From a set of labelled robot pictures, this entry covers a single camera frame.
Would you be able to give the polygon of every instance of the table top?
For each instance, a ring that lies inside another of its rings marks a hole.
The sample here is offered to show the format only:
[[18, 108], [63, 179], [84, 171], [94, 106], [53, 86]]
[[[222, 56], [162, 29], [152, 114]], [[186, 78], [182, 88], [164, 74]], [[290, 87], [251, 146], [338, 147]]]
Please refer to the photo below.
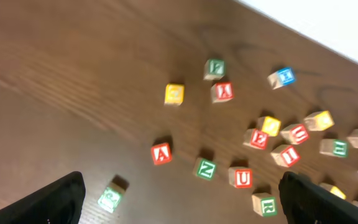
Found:
[[[233, 100], [211, 103], [210, 57], [225, 60]], [[286, 66], [297, 81], [272, 90], [267, 76]], [[170, 82], [185, 84], [179, 107], [163, 105]], [[289, 124], [316, 110], [335, 125], [296, 146], [289, 169], [270, 156], [281, 137], [264, 151], [242, 146], [261, 115]], [[0, 0], [0, 209], [78, 170], [81, 223], [286, 223], [281, 205], [275, 217], [254, 213], [252, 193], [278, 197], [292, 170], [358, 198], [358, 149], [318, 152], [354, 128], [358, 65], [234, 1]], [[150, 147], [164, 136], [173, 160], [154, 166]], [[199, 155], [218, 165], [210, 182], [192, 174]], [[229, 185], [233, 162], [253, 170], [253, 188]], [[116, 175], [129, 187], [110, 214], [97, 200]]]

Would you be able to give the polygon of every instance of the wooden table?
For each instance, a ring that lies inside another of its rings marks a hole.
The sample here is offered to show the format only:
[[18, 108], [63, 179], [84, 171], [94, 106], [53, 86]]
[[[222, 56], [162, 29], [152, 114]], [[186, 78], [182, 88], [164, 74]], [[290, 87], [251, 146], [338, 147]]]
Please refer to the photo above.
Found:
[[[227, 63], [235, 98], [211, 104], [209, 57]], [[276, 68], [295, 84], [271, 90]], [[165, 85], [185, 84], [185, 101], [164, 106]], [[297, 146], [291, 169], [242, 138], [262, 114], [283, 124], [329, 110], [336, 122]], [[286, 170], [335, 182], [358, 197], [358, 149], [319, 154], [323, 136], [358, 127], [358, 65], [229, 0], [0, 0], [0, 209], [63, 175], [84, 175], [81, 223], [286, 223], [252, 211], [251, 194], [278, 197]], [[173, 160], [154, 166], [150, 147], [171, 136]], [[214, 158], [211, 181], [191, 172]], [[227, 168], [246, 161], [253, 189], [235, 189]], [[97, 199], [115, 176], [129, 188], [115, 213]]]

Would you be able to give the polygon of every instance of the blue block face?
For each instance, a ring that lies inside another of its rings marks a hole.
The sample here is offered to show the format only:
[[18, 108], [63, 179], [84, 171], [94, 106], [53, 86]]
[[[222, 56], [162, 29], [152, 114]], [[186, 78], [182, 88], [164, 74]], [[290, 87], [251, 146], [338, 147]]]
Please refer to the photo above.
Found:
[[283, 68], [277, 71], [277, 75], [283, 85], [289, 85], [295, 82], [295, 74], [291, 68]]

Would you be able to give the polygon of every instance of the yellow block face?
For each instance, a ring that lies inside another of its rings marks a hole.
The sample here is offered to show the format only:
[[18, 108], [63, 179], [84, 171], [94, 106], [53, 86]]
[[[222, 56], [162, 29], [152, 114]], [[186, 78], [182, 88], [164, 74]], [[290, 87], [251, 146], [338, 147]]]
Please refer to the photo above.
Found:
[[330, 192], [338, 197], [340, 197], [341, 199], [345, 200], [346, 199], [346, 195], [341, 191], [339, 190], [339, 188], [337, 187], [332, 187], [332, 189], [330, 190]]
[[334, 125], [333, 118], [331, 117], [329, 111], [323, 111], [315, 118], [317, 127], [319, 127], [319, 129], [321, 129], [322, 131]]
[[185, 86], [177, 84], [168, 84], [165, 89], [165, 103], [180, 105], [185, 96]]
[[272, 118], [270, 116], [267, 116], [265, 118], [261, 131], [268, 134], [269, 136], [277, 136], [280, 130], [280, 126], [281, 126], [281, 121]]

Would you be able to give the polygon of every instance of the black object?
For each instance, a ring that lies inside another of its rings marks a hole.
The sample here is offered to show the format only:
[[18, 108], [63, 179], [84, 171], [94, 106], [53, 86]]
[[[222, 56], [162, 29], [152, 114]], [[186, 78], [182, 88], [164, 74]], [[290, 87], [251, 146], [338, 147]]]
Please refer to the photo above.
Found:
[[80, 172], [72, 172], [0, 210], [0, 224], [77, 224], [85, 198]]
[[285, 172], [278, 189], [288, 224], [358, 224], [358, 207], [302, 176]]

